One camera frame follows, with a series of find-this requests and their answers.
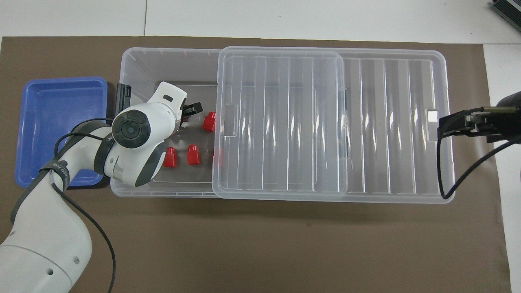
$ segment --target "black cable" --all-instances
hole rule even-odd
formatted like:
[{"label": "black cable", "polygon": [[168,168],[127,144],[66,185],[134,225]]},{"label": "black cable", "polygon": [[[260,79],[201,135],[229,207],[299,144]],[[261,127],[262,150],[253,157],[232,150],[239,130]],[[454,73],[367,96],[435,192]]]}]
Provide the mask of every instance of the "black cable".
[{"label": "black cable", "polygon": [[110,255],[112,256],[112,279],[110,280],[110,286],[108,288],[108,292],[110,293],[112,291],[112,287],[114,286],[114,281],[116,280],[116,254],[114,253],[114,248],[112,247],[112,244],[110,243],[110,240],[107,237],[107,234],[105,234],[105,231],[101,228],[101,226],[96,222],[96,220],[91,217],[84,209],[82,209],[77,203],[75,203],[70,197],[65,195],[63,191],[61,191],[56,184],[52,184],[53,189],[68,203],[70,203],[72,206],[74,206],[80,213],[82,213],[87,219],[89,219],[94,226],[98,229],[98,231],[101,233],[103,238],[105,239],[105,242],[107,242],[108,248],[110,250]]},{"label": "black cable", "polygon": [[88,120],[85,120],[85,121],[82,121],[82,122],[76,124],[76,126],[74,126],[74,127],[71,129],[71,131],[73,131],[76,127],[80,126],[80,124],[83,124],[83,123],[85,123],[85,122],[89,122],[89,121],[95,121],[95,120],[104,120],[104,121],[107,121],[107,122],[108,122],[108,121],[114,121],[114,119],[112,119],[112,118],[92,118],[92,119],[88,119]]},{"label": "black cable", "polygon": [[482,112],[482,111],[483,111],[483,107],[474,108],[474,109],[470,109],[470,110],[459,112],[457,115],[454,115],[451,119],[449,119],[443,125],[443,127],[441,127],[438,130],[438,142],[436,144],[436,167],[437,167],[437,171],[438,171],[438,186],[440,188],[441,197],[443,199],[450,198],[452,196],[452,194],[456,191],[456,189],[460,186],[460,184],[463,182],[463,180],[465,180],[465,178],[467,178],[467,176],[472,171],[474,171],[479,165],[481,165],[481,163],[483,163],[484,161],[488,160],[490,157],[494,156],[495,154],[499,153],[500,151],[510,147],[511,145],[521,142],[521,136],[519,136],[517,138],[514,138],[514,139],[510,140],[509,142],[506,142],[506,143],[500,145],[499,147],[497,147],[497,148],[493,149],[492,151],[488,152],[487,154],[485,154],[478,161],[473,163],[465,172],[463,172],[463,174],[458,178],[458,180],[456,180],[454,185],[451,187],[449,192],[447,192],[445,194],[445,191],[443,190],[443,181],[442,181],[442,177],[441,177],[441,140],[444,137],[446,137],[446,136],[444,136],[444,133],[447,130],[447,128],[452,123],[454,123],[456,120],[458,120],[458,119],[460,119],[460,118],[462,118],[462,117],[464,117],[466,115],[470,115],[472,113]]},{"label": "black cable", "polygon": [[56,144],[54,144],[54,156],[56,156],[58,154],[58,147],[61,143],[61,141],[63,141],[64,139],[66,139],[67,137],[71,137],[71,136],[86,136],[86,137],[90,137],[90,138],[95,138],[97,140],[103,140],[103,138],[99,137],[99,136],[95,136],[95,135],[92,135],[90,133],[82,133],[82,132],[71,132],[71,133],[68,133],[62,137],[60,137],[57,141],[56,141]]}]

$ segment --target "white robotic arm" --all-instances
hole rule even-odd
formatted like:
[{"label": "white robotic arm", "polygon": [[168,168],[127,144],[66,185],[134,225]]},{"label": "white robotic arm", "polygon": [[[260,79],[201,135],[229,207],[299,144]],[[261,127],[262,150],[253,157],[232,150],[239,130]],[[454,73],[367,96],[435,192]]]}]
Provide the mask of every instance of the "white robotic arm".
[{"label": "white robotic arm", "polygon": [[152,180],[165,157],[164,140],[180,126],[186,97],[181,89],[162,82],[147,103],[119,113],[112,127],[95,120],[73,129],[92,137],[72,136],[15,206],[13,229],[0,245],[0,292],[72,288],[91,257],[92,243],[61,192],[81,169],[133,186]]}]

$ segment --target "brown table surface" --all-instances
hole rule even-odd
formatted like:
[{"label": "brown table surface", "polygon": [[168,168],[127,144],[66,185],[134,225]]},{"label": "brown table surface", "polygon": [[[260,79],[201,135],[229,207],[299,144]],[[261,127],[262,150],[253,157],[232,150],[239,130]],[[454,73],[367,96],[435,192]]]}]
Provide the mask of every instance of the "brown table surface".
[{"label": "brown table surface", "polygon": [[[14,180],[20,100],[32,79],[101,76],[113,87],[129,47],[229,45],[414,48],[447,61],[452,112],[489,105],[482,45],[141,37],[4,37],[0,53],[0,241],[22,193]],[[454,139],[456,175],[491,150]],[[109,235],[113,292],[510,292],[494,160],[445,205],[129,199],[69,190]],[[111,260],[87,223],[92,258],[71,292],[104,292]]]}]

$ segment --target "white table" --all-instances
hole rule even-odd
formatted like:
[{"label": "white table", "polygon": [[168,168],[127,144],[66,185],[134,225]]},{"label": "white table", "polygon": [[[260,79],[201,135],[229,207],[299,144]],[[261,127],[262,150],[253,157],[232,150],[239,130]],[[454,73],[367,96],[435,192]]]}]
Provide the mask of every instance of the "white table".
[{"label": "white table", "polygon": [[[1,1],[2,36],[188,35],[485,44],[491,104],[521,90],[521,33],[487,0]],[[521,146],[496,156],[512,292],[521,292]]]}]

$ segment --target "blue plastic lid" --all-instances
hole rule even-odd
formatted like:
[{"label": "blue plastic lid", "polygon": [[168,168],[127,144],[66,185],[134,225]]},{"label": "blue plastic lid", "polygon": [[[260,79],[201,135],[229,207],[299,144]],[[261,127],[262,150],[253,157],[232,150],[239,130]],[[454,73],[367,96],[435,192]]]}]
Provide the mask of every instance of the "blue plastic lid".
[{"label": "blue plastic lid", "polygon": [[[54,144],[87,119],[106,117],[107,82],[101,77],[35,79],[23,89],[15,180],[27,187],[54,157]],[[80,170],[70,186],[91,186],[103,178]]]}]

